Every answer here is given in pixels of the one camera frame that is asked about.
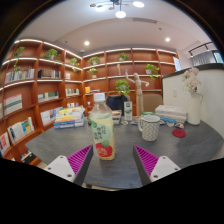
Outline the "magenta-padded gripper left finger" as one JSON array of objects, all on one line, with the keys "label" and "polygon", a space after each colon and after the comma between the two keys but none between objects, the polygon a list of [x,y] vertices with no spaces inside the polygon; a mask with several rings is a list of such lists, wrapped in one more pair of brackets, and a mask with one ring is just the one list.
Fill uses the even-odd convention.
[{"label": "magenta-padded gripper left finger", "polygon": [[69,156],[58,156],[45,168],[45,171],[81,186],[92,156],[93,146],[89,145]]}]

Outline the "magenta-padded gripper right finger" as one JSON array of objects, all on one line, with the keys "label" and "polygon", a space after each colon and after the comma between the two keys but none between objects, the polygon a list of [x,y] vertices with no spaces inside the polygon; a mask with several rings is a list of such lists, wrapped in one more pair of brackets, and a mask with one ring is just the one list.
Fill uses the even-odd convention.
[{"label": "magenta-padded gripper right finger", "polygon": [[137,145],[133,146],[133,157],[143,186],[180,170],[167,156],[158,157]]}]

